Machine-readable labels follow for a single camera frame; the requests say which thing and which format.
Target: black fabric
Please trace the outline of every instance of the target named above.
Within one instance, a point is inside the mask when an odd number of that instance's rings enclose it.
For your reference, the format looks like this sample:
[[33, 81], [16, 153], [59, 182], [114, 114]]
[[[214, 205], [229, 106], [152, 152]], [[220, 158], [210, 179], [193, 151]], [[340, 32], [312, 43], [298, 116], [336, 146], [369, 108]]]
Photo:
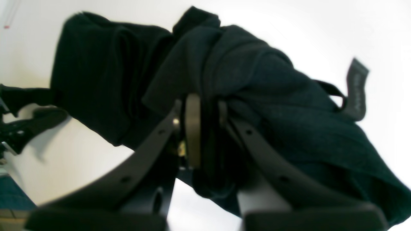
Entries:
[[[288, 161], [324, 185], [371, 201], [390, 226], [411, 214], [411, 191], [355, 121], [337, 113], [324, 85], [242, 28], [190, 8], [173, 33], [90, 13], [64, 25], [51, 89], [58, 106], [117, 146], [137, 147], [174, 100], [196, 92], [227, 101]], [[190, 172], [179, 179], [189, 185]], [[212, 198], [240, 215], [235, 195]]]

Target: white surface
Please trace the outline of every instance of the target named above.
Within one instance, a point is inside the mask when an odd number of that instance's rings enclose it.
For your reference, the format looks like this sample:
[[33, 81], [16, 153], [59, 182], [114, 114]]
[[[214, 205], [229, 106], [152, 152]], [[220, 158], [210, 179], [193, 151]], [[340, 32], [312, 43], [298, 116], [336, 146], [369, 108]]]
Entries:
[[[222, 25], [242, 26], [284, 51], [297, 70], [343, 93], [348, 67], [357, 57], [371, 70], [367, 116], [359, 124], [392, 171], [411, 185], [409, 0], [23, 0], [11, 28], [0, 28], [0, 82], [48, 87], [62, 24], [75, 12], [171, 30], [191, 5], [218, 14]], [[37, 137], [23, 155], [8, 155], [7, 169], [41, 204], [92, 182], [130, 154], [72, 119]], [[240, 222], [179, 181], [168, 220], [173, 231], [234, 231]], [[391, 230], [411, 230], [411, 221]]]

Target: hole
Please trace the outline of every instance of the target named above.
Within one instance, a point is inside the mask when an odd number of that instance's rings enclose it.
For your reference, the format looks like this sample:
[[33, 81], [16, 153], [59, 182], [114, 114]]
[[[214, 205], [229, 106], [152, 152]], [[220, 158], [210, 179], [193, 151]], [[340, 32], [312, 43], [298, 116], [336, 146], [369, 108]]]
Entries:
[[121, 178], [120, 182], [121, 183], [127, 183], [131, 180], [131, 176], [125, 176], [123, 178]]
[[288, 178], [286, 176], [280, 176], [279, 180], [283, 183], [289, 183], [290, 182], [290, 178]]
[[161, 209], [161, 204], [163, 203], [163, 197], [160, 191], [157, 191], [154, 199], [153, 213], [158, 213]]

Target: dark green fabric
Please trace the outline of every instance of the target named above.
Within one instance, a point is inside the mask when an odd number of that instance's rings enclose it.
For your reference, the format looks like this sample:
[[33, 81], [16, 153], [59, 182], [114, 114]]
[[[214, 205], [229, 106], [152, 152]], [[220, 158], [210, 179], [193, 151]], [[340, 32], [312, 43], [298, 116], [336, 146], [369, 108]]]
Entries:
[[[64, 25], [51, 88], [61, 95], [58, 106], [130, 148], [182, 94], [223, 97], [307, 175], [380, 206], [390, 226], [411, 215], [411, 191], [321, 85], [244, 29], [220, 27], [217, 15], [192, 7], [170, 33], [77, 14]], [[192, 185], [190, 172], [179, 178]], [[212, 200], [239, 215], [234, 194]]]

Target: folded fabric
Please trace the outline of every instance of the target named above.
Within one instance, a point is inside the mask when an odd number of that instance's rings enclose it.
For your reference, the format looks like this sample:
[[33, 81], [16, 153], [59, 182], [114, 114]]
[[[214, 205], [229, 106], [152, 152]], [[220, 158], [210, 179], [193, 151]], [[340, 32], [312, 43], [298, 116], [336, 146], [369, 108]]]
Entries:
[[[60, 93], [57, 106], [130, 148], [182, 94], [195, 92], [205, 102], [222, 97], [301, 171], [381, 207], [390, 227], [411, 215], [411, 191], [317, 82], [280, 50], [238, 26], [220, 27], [217, 15], [195, 7], [173, 33], [74, 15], [62, 30], [51, 89]], [[179, 178], [192, 185], [190, 174]], [[235, 194], [212, 200], [239, 215]]]

